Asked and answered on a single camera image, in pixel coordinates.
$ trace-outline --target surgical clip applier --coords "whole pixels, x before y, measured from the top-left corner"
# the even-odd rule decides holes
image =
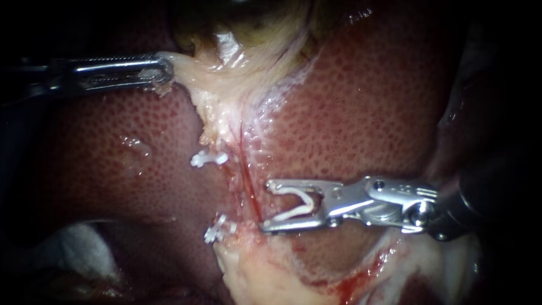
[[[335,227],[344,219],[366,225],[395,226],[404,234],[422,233],[432,216],[438,192],[420,181],[393,180],[366,176],[345,185],[337,181],[275,179],[266,183],[274,194],[294,188],[322,197],[317,211],[304,217],[265,220],[260,229],[265,234],[284,234],[313,228]]]

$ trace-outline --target clip applier jaw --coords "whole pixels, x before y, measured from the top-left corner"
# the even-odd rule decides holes
[[[288,214],[285,212],[265,220],[260,225],[265,234],[335,227],[344,219],[366,225],[395,226],[404,234],[422,233],[433,217],[438,195],[424,182],[377,176],[366,176],[348,185],[325,180],[275,179],[269,180],[266,187],[273,194],[296,194],[302,198],[300,192],[318,194],[322,201],[315,211],[305,213],[308,216],[281,217]]]

